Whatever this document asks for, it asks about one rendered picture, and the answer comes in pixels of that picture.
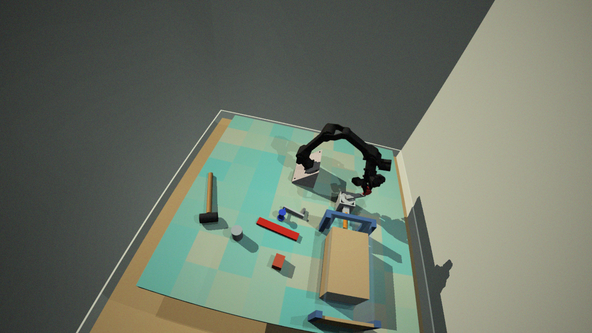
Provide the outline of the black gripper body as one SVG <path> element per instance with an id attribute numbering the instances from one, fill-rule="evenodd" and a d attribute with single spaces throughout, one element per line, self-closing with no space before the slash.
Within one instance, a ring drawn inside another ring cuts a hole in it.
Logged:
<path id="1" fill-rule="evenodd" d="M 355 178 L 353 178 L 353 179 L 351 180 L 351 182 L 352 182 L 353 184 L 355 184 L 355 186 L 357 186 L 357 187 L 358 187 L 358 186 L 365 185 L 365 184 L 367 184 L 367 178 L 368 178 L 368 175 L 369 175 L 369 174 L 371 174 L 371 176 L 373 176 L 375 173 L 377 173 L 376 169 L 374 169 L 374 170 L 370 170 L 370 169 L 366 169 L 366 168 L 364 168 L 364 175 L 363 175 L 363 178 L 364 178 L 364 179 L 360 179 L 359 177 L 355 177 Z M 381 174 L 377 174 L 376 176 L 377 176 L 377 177 L 382 177 L 382 175 L 381 175 Z M 383 177 L 383 182 L 385 183 L 385 177 Z"/>

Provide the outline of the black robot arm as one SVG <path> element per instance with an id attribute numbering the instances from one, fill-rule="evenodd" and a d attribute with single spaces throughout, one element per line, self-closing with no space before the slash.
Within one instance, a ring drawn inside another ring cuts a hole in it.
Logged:
<path id="1" fill-rule="evenodd" d="M 342 131 L 342 133 L 334 135 L 335 130 Z M 343 127 L 339 124 L 333 123 L 327 123 L 319 135 L 317 135 L 307 145 L 302 145 L 299 147 L 296 154 L 296 163 L 302 164 L 304 166 L 304 170 L 313 168 L 314 160 L 309 158 L 312 150 L 323 142 L 337 141 L 338 139 L 346 139 L 346 141 L 350 142 L 358 150 L 361 150 L 364 156 L 363 160 L 366 160 L 366 169 L 374 170 L 376 169 L 376 166 L 378 166 L 378 169 L 390 172 L 391 160 L 381 159 L 382 154 L 379 153 L 375 146 L 367 145 L 367 143 L 354 134 L 349 127 Z M 380 187 L 380 185 L 383 184 L 383 176 L 377 177 L 376 173 L 373 176 L 369 174 L 367 183 L 370 183 L 373 188 Z"/>

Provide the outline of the dark grey cylinder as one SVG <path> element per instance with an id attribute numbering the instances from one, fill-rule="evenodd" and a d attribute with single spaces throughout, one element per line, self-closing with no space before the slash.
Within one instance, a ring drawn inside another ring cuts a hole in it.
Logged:
<path id="1" fill-rule="evenodd" d="M 242 227 L 239 225 L 234 225 L 231 228 L 231 235 L 233 240 L 235 241 L 240 241 L 243 238 L 243 231 L 242 231 Z"/>

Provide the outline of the black-headed mallet with wooden handle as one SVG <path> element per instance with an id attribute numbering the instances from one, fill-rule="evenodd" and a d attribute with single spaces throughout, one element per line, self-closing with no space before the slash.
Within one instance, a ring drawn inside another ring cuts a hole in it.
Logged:
<path id="1" fill-rule="evenodd" d="M 207 223 L 207 222 L 218 222 L 218 213 L 212 212 L 212 205 L 213 205 L 213 173 L 209 173 L 209 183 L 207 189 L 207 209 L 206 213 L 199 214 L 199 222 L 200 223 Z"/>

